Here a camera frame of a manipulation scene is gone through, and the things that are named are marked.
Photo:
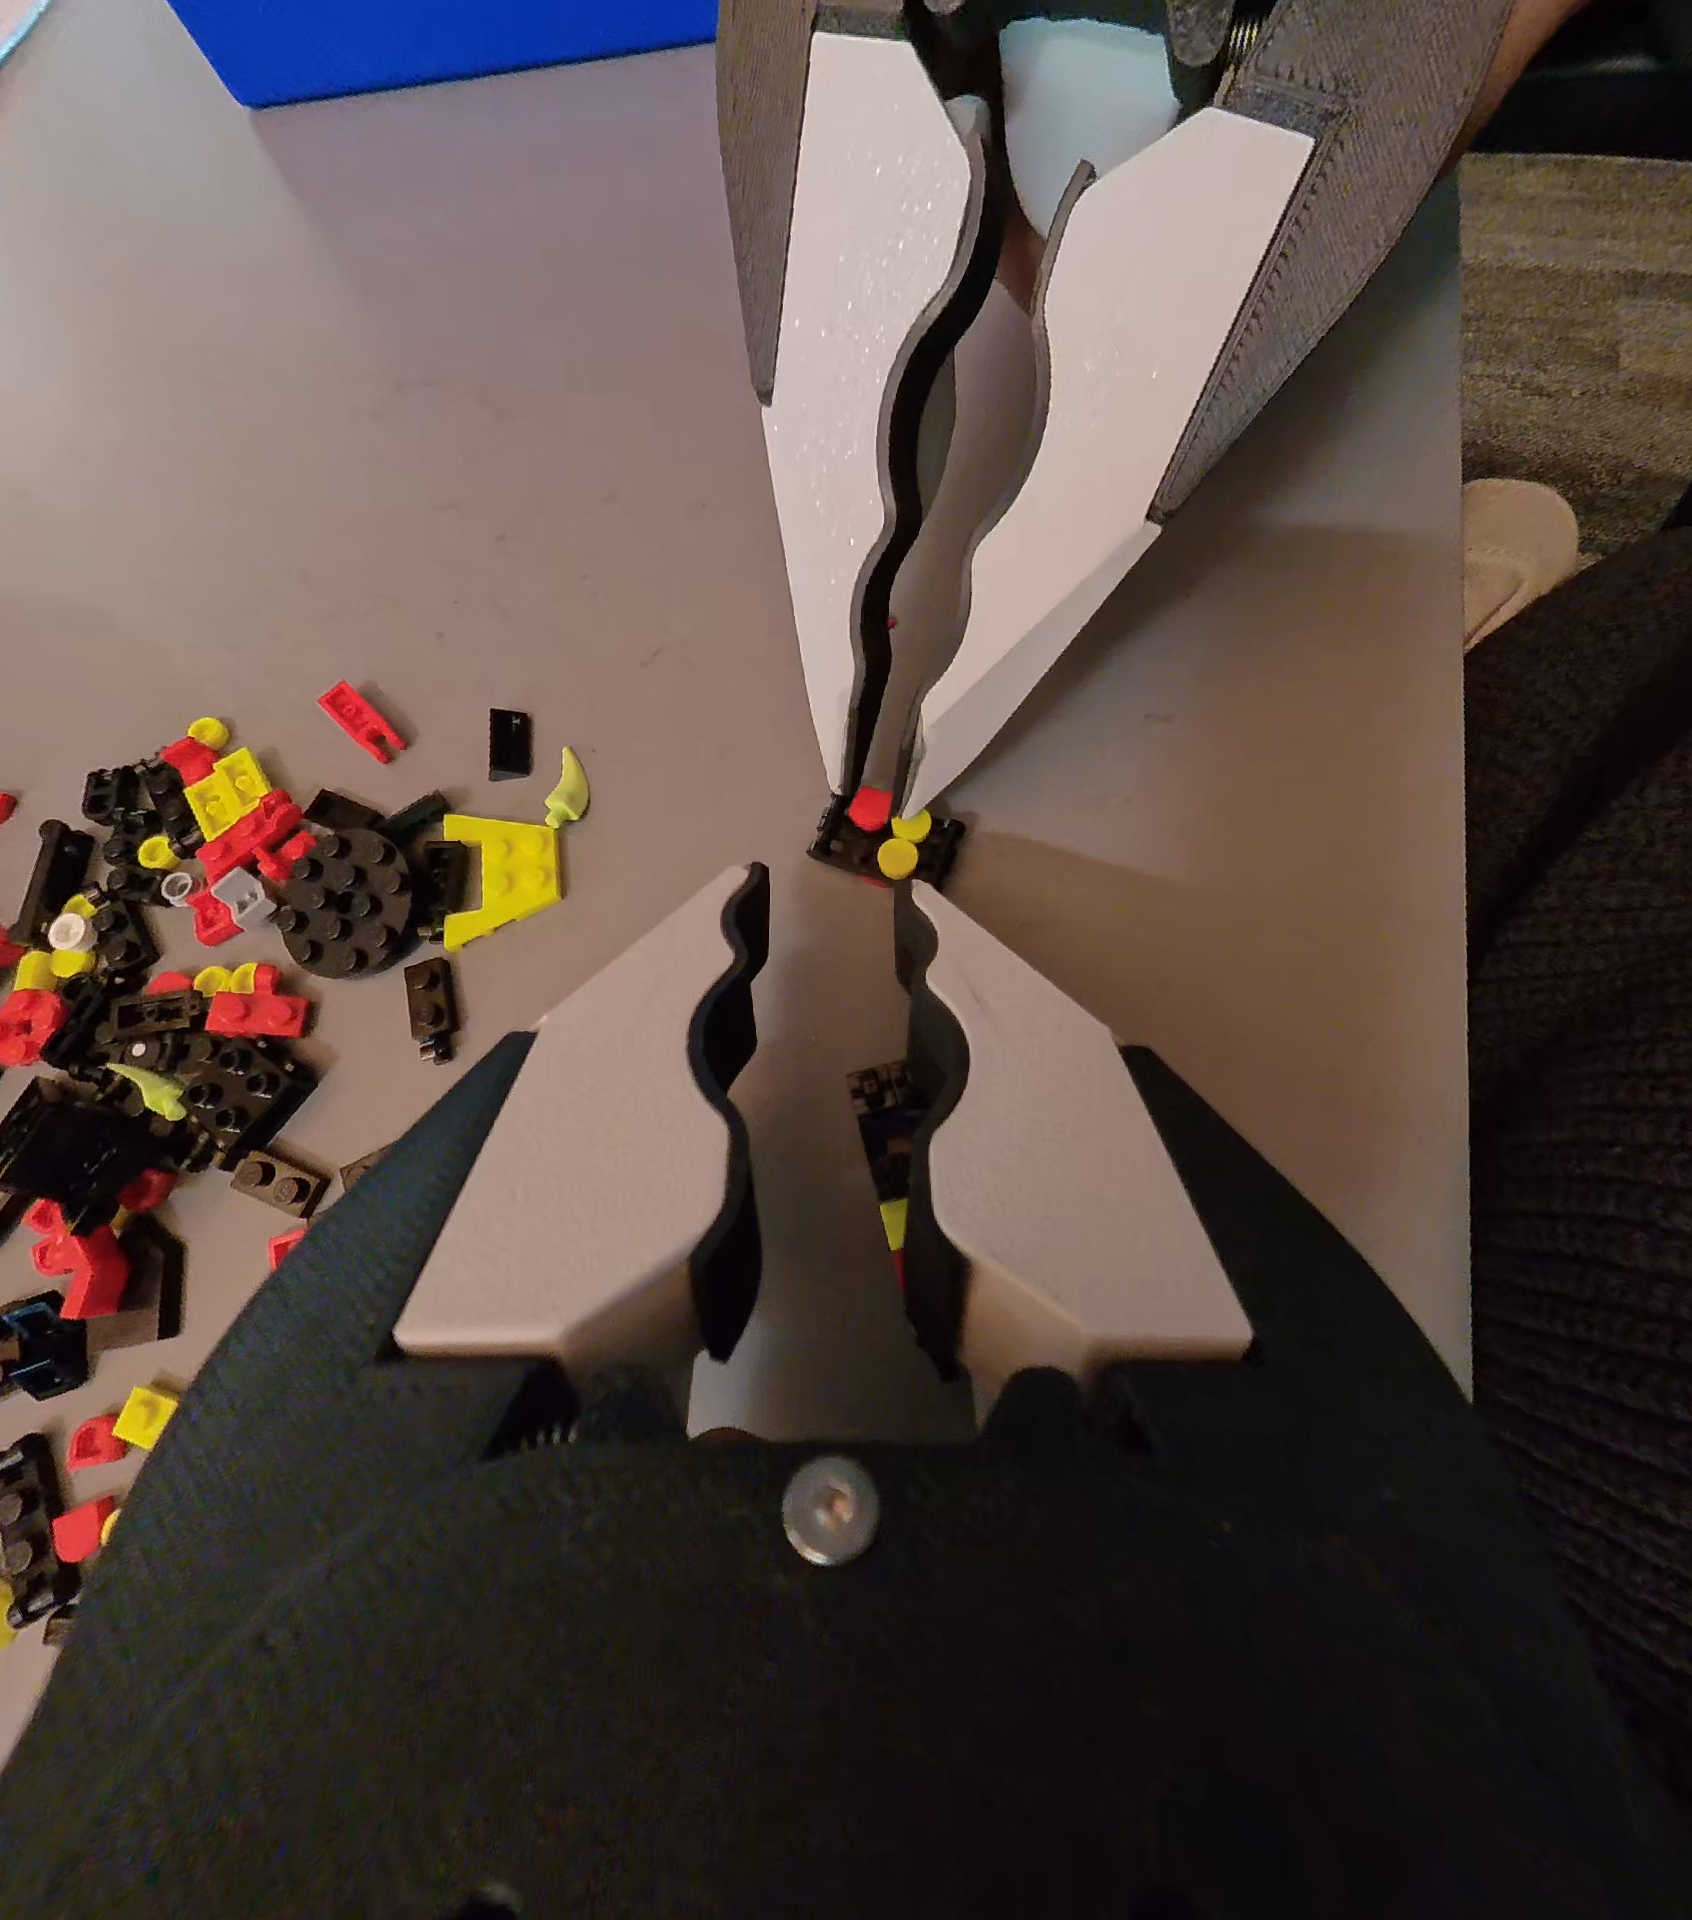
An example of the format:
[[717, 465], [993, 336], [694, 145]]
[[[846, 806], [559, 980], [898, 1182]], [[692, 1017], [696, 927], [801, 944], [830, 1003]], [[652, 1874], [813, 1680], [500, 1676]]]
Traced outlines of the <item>yellow wedge lego plate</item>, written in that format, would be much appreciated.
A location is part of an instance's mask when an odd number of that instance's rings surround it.
[[478, 855], [478, 901], [448, 912], [442, 944], [457, 953], [507, 924], [522, 922], [563, 899], [566, 875], [559, 827], [443, 813], [446, 842]]

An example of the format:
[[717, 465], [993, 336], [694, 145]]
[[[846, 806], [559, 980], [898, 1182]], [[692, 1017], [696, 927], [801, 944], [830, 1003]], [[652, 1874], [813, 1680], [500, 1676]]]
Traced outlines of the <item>beige shoe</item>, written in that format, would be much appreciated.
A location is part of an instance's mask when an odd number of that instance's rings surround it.
[[1469, 654], [1574, 578], [1586, 555], [1570, 502], [1550, 486], [1475, 478], [1459, 490], [1462, 627]]

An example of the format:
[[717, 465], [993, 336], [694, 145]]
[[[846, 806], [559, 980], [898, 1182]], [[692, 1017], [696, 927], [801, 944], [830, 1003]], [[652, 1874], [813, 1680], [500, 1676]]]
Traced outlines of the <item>black round lego plate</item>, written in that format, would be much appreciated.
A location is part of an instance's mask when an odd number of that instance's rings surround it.
[[281, 883], [275, 929], [288, 961], [348, 981], [390, 971], [416, 935], [412, 867], [377, 827], [320, 831]]

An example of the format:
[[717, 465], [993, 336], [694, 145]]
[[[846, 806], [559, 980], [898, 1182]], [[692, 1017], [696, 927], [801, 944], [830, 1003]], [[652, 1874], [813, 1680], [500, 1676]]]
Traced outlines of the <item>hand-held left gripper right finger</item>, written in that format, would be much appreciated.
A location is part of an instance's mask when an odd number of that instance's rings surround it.
[[1050, 1369], [1237, 1362], [1248, 1313], [1114, 1032], [929, 885], [896, 893], [909, 1147], [903, 1302], [987, 1415]]

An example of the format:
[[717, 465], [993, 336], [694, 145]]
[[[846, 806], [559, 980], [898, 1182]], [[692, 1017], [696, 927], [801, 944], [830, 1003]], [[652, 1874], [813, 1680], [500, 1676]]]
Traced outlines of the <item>blue plastic bin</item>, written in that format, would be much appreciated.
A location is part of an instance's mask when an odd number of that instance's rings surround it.
[[703, 43], [715, 2], [171, 2], [251, 109]]

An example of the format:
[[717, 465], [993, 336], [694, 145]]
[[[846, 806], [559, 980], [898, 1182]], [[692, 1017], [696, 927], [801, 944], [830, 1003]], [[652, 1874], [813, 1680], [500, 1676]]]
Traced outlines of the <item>pile of lego pieces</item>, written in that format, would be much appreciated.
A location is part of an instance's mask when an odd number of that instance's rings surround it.
[[[450, 796], [374, 806], [293, 793], [233, 729], [194, 718], [160, 748], [84, 775], [73, 820], [43, 817], [9, 914], [0, 907], [0, 1405], [79, 1393], [98, 1360], [184, 1325], [188, 1250], [169, 1208], [221, 1179], [274, 1208], [279, 1262], [330, 1176], [279, 1140], [320, 1090], [317, 988], [401, 977], [422, 1059], [461, 1028], [446, 917], [472, 897], [469, 846], [443, 838]], [[0, 788], [0, 827], [17, 793]], [[417, 892], [409, 951], [388, 971], [299, 971], [275, 927], [293, 864], [320, 833], [369, 827]], [[81, 1575], [119, 1517], [66, 1476], [150, 1452], [173, 1387], [0, 1443], [0, 1650], [34, 1626], [61, 1641]]]

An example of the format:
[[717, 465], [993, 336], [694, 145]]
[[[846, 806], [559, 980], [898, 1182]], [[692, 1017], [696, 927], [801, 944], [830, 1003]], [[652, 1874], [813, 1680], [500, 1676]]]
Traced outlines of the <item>red yellow black lego stack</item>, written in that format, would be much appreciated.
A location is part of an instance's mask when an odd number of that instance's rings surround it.
[[907, 1057], [849, 1069], [848, 1096], [901, 1302], [913, 1320], [918, 1284], [909, 1280], [907, 1227], [911, 1201], [928, 1194], [913, 1149], [929, 1116], [929, 1096]]

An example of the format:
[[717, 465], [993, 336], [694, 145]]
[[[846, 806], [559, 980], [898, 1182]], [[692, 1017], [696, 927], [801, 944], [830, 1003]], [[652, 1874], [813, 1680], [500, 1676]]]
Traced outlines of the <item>black lego clip assembly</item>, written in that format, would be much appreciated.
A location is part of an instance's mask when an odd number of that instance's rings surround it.
[[870, 833], [848, 820], [848, 804], [846, 796], [834, 796], [809, 843], [811, 860], [874, 885], [946, 885], [968, 835], [964, 817], [919, 809], [892, 816], [886, 833]]

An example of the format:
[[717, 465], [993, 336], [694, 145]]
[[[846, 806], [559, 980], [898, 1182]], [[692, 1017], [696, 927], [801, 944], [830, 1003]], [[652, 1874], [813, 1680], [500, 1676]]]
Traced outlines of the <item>red lego clip plate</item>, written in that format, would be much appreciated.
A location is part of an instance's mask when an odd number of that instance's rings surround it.
[[391, 763], [407, 751], [407, 739], [396, 724], [352, 681], [333, 681], [317, 694], [316, 706], [377, 763]]

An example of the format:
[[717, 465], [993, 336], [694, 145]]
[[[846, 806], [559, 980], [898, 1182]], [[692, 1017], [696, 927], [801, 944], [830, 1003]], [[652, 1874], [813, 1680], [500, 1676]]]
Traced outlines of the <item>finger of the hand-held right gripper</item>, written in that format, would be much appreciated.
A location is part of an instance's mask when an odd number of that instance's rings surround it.
[[906, 38], [809, 38], [761, 440], [811, 732], [838, 798], [864, 778], [889, 585], [923, 515], [922, 414], [998, 234], [987, 121], [977, 96], [939, 96]]
[[1156, 494], [1311, 155], [1308, 132], [1199, 107], [1059, 208], [1021, 469], [974, 540], [958, 646], [909, 729], [906, 806], [982, 756], [1160, 535]]

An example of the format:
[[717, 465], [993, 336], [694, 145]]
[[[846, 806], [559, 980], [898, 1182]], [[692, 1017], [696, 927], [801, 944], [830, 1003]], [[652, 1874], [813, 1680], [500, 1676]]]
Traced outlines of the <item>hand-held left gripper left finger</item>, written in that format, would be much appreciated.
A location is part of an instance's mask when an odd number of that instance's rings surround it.
[[422, 1357], [648, 1369], [677, 1414], [727, 1360], [761, 1234], [732, 1085], [758, 1044], [769, 871], [729, 865], [529, 1032], [393, 1325]]

